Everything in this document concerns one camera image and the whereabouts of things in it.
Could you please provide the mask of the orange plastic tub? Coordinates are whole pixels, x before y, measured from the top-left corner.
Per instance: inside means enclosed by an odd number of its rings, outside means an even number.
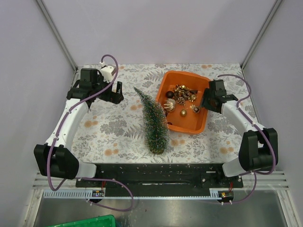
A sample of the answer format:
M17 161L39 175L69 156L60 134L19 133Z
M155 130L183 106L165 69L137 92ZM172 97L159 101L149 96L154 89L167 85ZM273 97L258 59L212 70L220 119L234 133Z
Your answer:
M156 96L156 101L162 106L168 99L166 93L173 92L177 86L184 85L190 91L196 91L196 99L193 102L187 99L182 104L176 103L174 110L168 112L166 119L170 130L200 134L205 129L208 111L201 107L196 111L194 109L200 106L204 90L209 87L209 81L209 78L192 72L171 70L164 74Z

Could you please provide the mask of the small green christmas tree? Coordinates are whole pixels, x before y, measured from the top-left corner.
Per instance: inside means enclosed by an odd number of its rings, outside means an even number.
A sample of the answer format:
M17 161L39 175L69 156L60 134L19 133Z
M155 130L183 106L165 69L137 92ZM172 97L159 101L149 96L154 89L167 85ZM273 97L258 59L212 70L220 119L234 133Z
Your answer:
M151 153L161 155L169 145L169 130L164 109L150 95L136 87L134 90L143 106L145 145Z

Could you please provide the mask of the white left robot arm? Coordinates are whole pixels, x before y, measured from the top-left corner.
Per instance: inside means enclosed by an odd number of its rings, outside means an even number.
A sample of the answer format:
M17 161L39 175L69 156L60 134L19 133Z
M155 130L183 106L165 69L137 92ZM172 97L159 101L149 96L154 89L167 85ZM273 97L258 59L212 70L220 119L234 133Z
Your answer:
M103 176L97 172L97 166L79 161L71 152L72 142L78 126L98 98L119 104L123 101L122 83L117 82L116 90L112 90L115 66L106 65L101 69L83 68L80 79L67 93L67 100L59 122L52 135L42 145L34 148L34 156L43 176L62 179L86 178L93 187L101 185Z

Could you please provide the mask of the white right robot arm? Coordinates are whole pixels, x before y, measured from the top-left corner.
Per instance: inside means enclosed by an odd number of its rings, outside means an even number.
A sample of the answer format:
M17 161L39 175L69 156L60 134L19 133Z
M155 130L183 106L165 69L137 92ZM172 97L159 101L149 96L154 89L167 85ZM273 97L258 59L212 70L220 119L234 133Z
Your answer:
M240 108L238 99L227 94L222 79L212 80L205 89L200 106L208 111L220 113L242 136L238 157L222 165L223 171L216 174L215 181L221 187L232 182L232 177L255 172L271 174L278 163L278 134L273 128L266 128Z

